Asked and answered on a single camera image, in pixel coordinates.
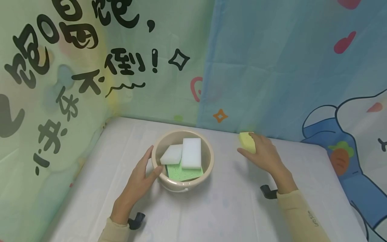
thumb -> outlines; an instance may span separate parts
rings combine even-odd
[[[243,155],[244,157],[246,157],[247,159],[249,159],[250,161],[253,161],[254,160],[254,154],[253,153],[250,153],[248,152],[247,150],[245,149],[242,149],[242,148],[238,148],[237,151]]]
[[[146,178],[150,185],[154,183],[154,181],[160,176],[163,171],[163,166],[156,167],[153,172]]]

black clip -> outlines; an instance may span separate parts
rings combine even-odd
[[[145,214],[143,213],[137,213],[136,218],[134,220],[129,218],[128,220],[129,228],[131,230],[139,229],[141,227],[141,224],[144,218],[145,218]]]
[[[267,199],[277,199],[278,190],[270,190],[269,185],[261,186],[261,191]]]

sleeve cuff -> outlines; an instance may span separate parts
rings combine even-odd
[[[102,241],[126,242],[129,237],[129,231],[129,224],[117,224],[108,218],[100,238]]]
[[[278,200],[279,206],[283,210],[308,207],[308,204],[305,201],[304,196],[302,196],[302,193],[300,192],[300,190],[295,190],[287,194],[277,193],[277,200]]]

beige bucket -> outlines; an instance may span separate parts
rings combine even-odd
[[[182,144],[183,138],[201,138],[202,140],[202,168],[204,174],[195,180],[187,182],[177,182],[166,176],[166,169],[163,166],[163,172],[159,176],[161,184],[165,189],[171,192],[186,192],[202,183],[210,175],[214,167],[214,151],[208,140],[201,134],[185,129],[173,130],[163,135],[154,145],[152,151],[153,168],[161,166],[160,158],[171,144]]]

white sponge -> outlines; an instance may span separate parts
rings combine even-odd
[[[202,140],[201,138],[184,138],[182,168],[200,169],[202,167]]]
[[[160,159],[162,165],[175,165],[180,163],[182,159],[182,144],[173,144],[170,145]]]

